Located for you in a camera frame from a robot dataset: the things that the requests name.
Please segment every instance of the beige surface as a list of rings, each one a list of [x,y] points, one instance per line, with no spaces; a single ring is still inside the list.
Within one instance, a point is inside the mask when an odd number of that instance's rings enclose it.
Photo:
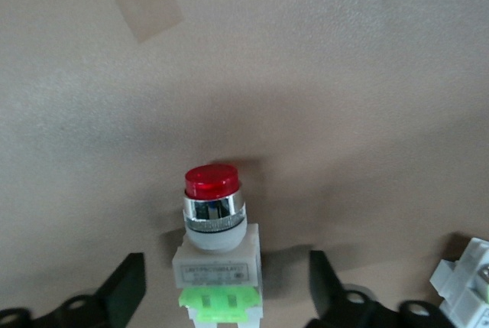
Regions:
[[[489,239],[489,0],[174,1],[139,44],[115,0],[0,0],[0,307],[143,251],[131,326],[191,327],[169,260],[209,161],[260,223],[263,327],[314,314],[311,247],[389,307],[433,299],[457,233]]]

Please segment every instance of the label sticker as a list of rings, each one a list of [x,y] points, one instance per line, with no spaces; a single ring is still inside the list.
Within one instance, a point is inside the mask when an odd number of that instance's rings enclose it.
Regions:
[[[250,281],[248,265],[183,265],[181,268],[183,282],[195,286],[203,284],[240,284]]]
[[[489,309],[484,311],[484,315],[479,319],[474,328],[488,328],[489,327]]]

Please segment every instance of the green contact block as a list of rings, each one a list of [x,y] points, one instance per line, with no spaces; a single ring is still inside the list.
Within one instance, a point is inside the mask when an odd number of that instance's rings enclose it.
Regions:
[[[188,287],[178,302],[181,307],[197,310],[200,323],[243,323],[246,310],[261,304],[261,296],[252,286]]]

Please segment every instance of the red button cap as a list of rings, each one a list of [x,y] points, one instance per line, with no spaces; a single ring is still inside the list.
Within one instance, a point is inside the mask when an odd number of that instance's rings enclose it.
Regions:
[[[185,193],[194,200],[217,200],[239,190],[238,169],[226,164],[196,167],[185,174]]]

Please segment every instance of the black plastic part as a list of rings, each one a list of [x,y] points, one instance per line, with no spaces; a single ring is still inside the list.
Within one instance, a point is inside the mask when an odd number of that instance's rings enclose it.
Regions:
[[[70,298],[31,319],[29,310],[0,310],[0,328],[124,328],[146,292],[144,254],[132,253],[93,295]]]
[[[345,290],[324,252],[309,254],[309,287],[319,319],[306,328],[455,328],[425,301],[405,301],[395,312],[360,291]]]

